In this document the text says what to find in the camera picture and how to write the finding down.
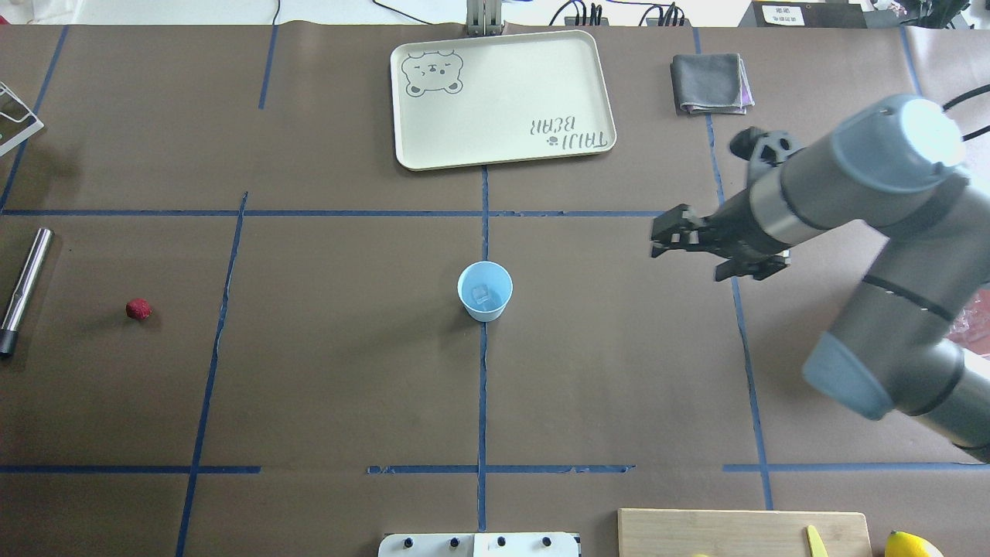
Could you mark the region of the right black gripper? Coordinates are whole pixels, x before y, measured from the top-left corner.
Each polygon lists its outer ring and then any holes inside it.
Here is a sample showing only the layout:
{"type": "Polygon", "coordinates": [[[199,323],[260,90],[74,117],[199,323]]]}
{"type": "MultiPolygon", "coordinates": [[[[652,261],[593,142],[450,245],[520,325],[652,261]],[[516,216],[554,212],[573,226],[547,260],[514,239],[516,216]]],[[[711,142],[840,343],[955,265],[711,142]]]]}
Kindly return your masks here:
{"type": "Polygon", "coordinates": [[[788,244],[772,239],[749,213],[713,214],[704,218],[679,204],[653,219],[650,257],[666,251],[708,251],[722,258],[714,281],[752,276],[764,281],[790,265],[788,244]]]}

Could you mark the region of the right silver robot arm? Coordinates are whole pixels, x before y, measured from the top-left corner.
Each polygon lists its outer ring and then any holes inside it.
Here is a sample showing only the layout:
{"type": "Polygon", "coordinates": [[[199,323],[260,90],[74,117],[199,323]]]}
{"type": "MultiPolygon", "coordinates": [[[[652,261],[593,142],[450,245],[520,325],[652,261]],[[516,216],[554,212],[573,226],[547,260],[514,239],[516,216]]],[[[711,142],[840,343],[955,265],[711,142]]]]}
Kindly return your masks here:
{"type": "Polygon", "coordinates": [[[886,244],[803,366],[805,381],[864,419],[893,410],[988,462],[988,362],[948,339],[988,284],[988,183],[965,162],[958,125],[915,94],[883,98],[804,145],[750,127],[729,143],[746,186],[700,216],[654,218],[651,257],[707,251],[716,281],[763,281],[789,250],[860,221],[886,244]]]}

